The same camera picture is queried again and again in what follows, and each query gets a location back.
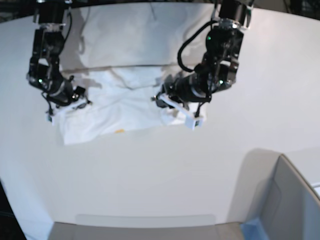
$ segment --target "folded garment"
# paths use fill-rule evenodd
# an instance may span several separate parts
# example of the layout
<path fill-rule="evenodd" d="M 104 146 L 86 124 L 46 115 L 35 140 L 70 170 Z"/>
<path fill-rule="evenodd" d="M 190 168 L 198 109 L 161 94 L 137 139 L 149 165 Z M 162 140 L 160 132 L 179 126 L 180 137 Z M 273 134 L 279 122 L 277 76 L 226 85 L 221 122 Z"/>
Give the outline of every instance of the folded garment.
<path fill-rule="evenodd" d="M 186 117 L 181 112 L 159 108 L 151 101 L 164 79 L 179 71 L 178 66 L 148 66 L 73 73 L 76 84 L 87 89 L 93 104 L 59 117 L 64 144 L 85 143 L 103 134 L 184 124 Z M 197 103 L 189 105 L 193 112 L 197 107 Z M 206 105 L 200 115 L 206 119 Z"/>

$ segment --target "white table surface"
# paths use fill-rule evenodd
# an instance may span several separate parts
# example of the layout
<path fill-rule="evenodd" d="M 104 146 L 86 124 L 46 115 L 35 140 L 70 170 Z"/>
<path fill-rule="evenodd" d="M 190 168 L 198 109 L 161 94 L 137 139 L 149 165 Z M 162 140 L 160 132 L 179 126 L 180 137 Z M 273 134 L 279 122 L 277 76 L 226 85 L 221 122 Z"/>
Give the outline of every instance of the white table surface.
<path fill-rule="evenodd" d="M 175 63 L 213 8 L 152 6 L 154 15 L 149 3 L 74 10 L 62 68 Z M 224 223 L 254 149 L 287 153 L 320 183 L 318 156 L 310 174 L 305 157 L 295 154 L 320 152 L 319 21 L 255 9 L 237 83 L 214 95 L 209 120 L 195 132 L 159 127 L 72 146 L 63 146 L 58 128 L 44 120 L 47 103 L 25 80 L 36 27 L 31 17 L 0 24 L 0 178 L 25 233 L 45 239 L 53 222 L 75 223 L 79 214 L 212 215 Z M 201 60 L 205 36 L 185 50 L 186 63 Z"/>

